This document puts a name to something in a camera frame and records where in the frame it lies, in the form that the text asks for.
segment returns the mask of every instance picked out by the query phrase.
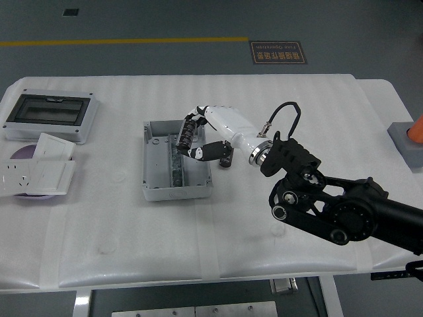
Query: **open electrical box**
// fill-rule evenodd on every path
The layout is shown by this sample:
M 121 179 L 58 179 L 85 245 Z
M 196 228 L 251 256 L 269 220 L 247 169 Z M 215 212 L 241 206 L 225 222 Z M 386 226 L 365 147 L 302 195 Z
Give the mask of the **open electrical box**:
M 143 192 L 147 201 L 208 197 L 212 194 L 209 162 L 184 157 L 176 149 L 182 120 L 144 122 Z M 193 147 L 206 143 L 204 126 Z

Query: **white robotic hand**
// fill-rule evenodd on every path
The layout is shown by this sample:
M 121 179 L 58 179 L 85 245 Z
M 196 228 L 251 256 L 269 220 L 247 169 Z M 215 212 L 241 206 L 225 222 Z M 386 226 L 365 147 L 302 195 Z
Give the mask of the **white robotic hand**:
M 207 144 L 201 151 L 191 149 L 196 128 L 206 123 L 219 132 L 225 142 Z M 265 133 L 258 133 L 258 129 L 238 109 L 222 106 L 193 109 L 185 117 L 177 144 L 182 154 L 197 160 L 224 159 L 231 154 L 231 149 L 240 149 L 251 165 L 258 166 L 262 164 L 266 153 L 272 147 L 272 142 Z

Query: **floor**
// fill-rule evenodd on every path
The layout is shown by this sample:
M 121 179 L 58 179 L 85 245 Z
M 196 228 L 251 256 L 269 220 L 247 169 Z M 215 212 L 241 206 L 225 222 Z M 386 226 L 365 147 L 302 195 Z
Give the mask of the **floor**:
M 62 16 L 73 8 L 79 8 L 76 17 Z M 307 64 L 254 65 L 246 40 L 198 40 L 203 37 L 300 41 Z M 128 38 L 180 40 L 71 42 Z M 27 76 L 350 73 L 391 82 L 416 120 L 423 114 L 423 1 L 3 0 L 0 70 L 0 95 Z M 301 284 L 300 292 L 308 289 L 306 280 Z M 423 286 L 415 279 L 371 282 L 369 275 L 346 275 L 336 284 L 345 316 L 419 316 L 423 310 Z M 291 296 L 286 305 L 298 309 L 283 316 L 318 316 L 308 293 L 308 299 Z M 105 316 L 95 306 L 104 305 L 100 299 L 134 296 L 129 290 L 98 292 L 91 315 Z M 74 292 L 1 295 L 0 315 L 71 316 L 74 298 Z

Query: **metal bracket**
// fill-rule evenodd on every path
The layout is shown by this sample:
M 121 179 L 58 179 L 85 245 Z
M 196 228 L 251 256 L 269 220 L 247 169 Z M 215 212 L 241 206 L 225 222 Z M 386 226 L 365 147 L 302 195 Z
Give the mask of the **metal bracket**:
M 270 288 L 272 289 L 272 294 L 293 294 L 298 292 L 297 282 L 295 278 L 289 279 L 271 279 Z

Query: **white sheet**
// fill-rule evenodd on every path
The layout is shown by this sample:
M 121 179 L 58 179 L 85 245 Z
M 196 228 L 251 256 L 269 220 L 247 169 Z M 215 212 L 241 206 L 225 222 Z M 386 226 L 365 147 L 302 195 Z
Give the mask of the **white sheet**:
M 143 121 L 179 120 L 209 104 L 236 107 L 261 129 L 294 100 L 303 115 L 293 137 L 322 160 L 323 174 L 373 176 L 391 199 L 422 207 L 418 182 L 351 75 L 27 77 L 3 97 L 2 122 L 24 88 L 93 92 L 100 105 L 75 149 L 66 196 L 0 200 L 1 289 L 353 273 L 418 259 L 374 238 L 341 247 L 277 222 L 267 199 L 284 173 L 265 178 L 237 152 L 229 170 L 211 164 L 209 199 L 149 203 L 142 194 Z M 294 117 L 282 110 L 269 135 L 288 134 Z M 0 159 L 24 145 L 3 135 Z

